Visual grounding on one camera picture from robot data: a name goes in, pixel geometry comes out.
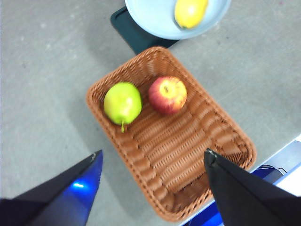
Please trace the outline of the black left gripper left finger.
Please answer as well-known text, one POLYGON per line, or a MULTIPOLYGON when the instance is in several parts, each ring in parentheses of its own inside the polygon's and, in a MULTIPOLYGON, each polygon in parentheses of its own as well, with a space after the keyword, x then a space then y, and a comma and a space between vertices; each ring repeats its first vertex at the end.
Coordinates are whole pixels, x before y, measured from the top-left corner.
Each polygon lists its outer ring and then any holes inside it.
POLYGON ((103 152, 94 152, 56 177, 0 200, 2 226, 84 226, 97 194, 103 152))

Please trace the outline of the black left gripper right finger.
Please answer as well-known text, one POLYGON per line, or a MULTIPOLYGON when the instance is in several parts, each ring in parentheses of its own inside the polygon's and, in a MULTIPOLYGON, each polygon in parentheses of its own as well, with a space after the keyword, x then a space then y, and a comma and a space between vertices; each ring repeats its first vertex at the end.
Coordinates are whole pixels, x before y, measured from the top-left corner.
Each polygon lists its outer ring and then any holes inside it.
POLYGON ((249 173, 212 149, 204 153, 210 190, 226 226, 299 226, 301 198, 249 173))

